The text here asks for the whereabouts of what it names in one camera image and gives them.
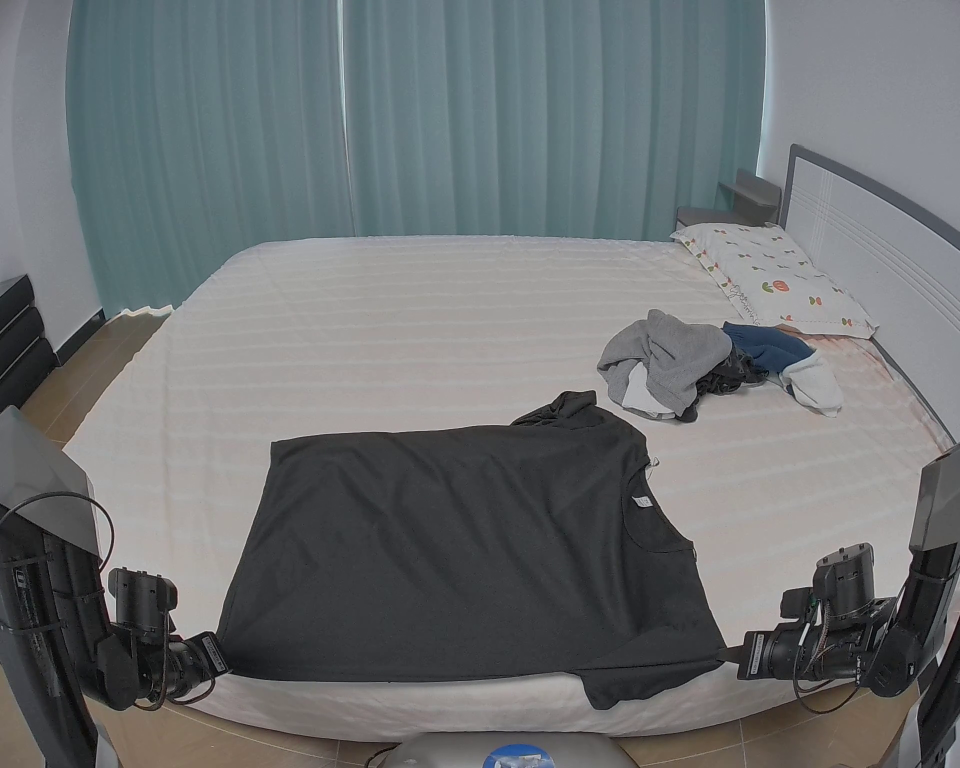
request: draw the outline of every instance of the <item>headboard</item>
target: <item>headboard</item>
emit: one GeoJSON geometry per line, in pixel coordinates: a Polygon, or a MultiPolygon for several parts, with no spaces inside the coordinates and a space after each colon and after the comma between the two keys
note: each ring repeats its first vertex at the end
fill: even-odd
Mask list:
{"type": "Polygon", "coordinates": [[[960,231],[900,193],[794,144],[780,225],[849,287],[874,343],[960,438],[960,231]]]}

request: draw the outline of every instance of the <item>white pillow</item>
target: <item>white pillow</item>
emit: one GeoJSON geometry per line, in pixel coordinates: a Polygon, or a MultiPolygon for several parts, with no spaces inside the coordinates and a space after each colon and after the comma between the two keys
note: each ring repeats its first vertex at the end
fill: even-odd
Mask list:
{"type": "Polygon", "coordinates": [[[869,339],[866,310],[819,271],[780,227],[697,224],[674,232],[754,325],[869,339]]]}

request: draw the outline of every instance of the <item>floor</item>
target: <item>floor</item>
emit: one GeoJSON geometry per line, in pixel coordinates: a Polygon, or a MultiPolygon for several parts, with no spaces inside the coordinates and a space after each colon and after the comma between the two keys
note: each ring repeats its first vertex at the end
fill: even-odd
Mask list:
{"type": "MultiPolygon", "coordinates": [[[[23,413],[63,445],[113,378],[164,318],[122,315],[104,325],[61,369],[43,382],[23,413]]],[[[826,709],[847,695],[844,686],[810,697],[826,709]]],[[[860,692],[833,714],[813,716],[797,703],[699,731],[620,739],[639,766],[664,768],[828,768],[877,762],[916,700],[860,692]]],[[[384,745],[307,738],[242,726],[191,708],[114,712],[90,704],[126,768],[334,768],[363,765],[384,745]]],[[[39,752],[0,671],[0,755],[5,766],[40,766],[39,752]]]]}

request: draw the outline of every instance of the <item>teal curtain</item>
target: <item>teal curtain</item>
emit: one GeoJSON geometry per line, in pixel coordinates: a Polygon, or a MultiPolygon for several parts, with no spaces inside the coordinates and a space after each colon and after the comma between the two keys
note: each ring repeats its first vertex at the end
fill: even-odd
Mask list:
{"type": "Polygon", "coordinates": [[[75,0],[67,129],[108,316],[232,254],[352,235],[336,0],[75,0]]]}
{"type": "Polygon", "coordinates": [[[356,233],[665,239],[756,168],[763,0],[344,0],[356,233]]]}

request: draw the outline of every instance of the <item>white wall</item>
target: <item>white wall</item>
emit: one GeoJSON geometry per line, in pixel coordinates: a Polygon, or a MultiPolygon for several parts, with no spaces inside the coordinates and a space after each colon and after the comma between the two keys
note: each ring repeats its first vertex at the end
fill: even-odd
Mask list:
{"type": "Polygon", "coordinates": [[[766,3],[759,174],[796,142],[960,228],[960,0],[766,3]]]}
{"type": "Polygon", "coordinates": [[[54,349],[100,310],[70,184],[72,0],[0,0],[0,278],[26,272],[54,349]]]}

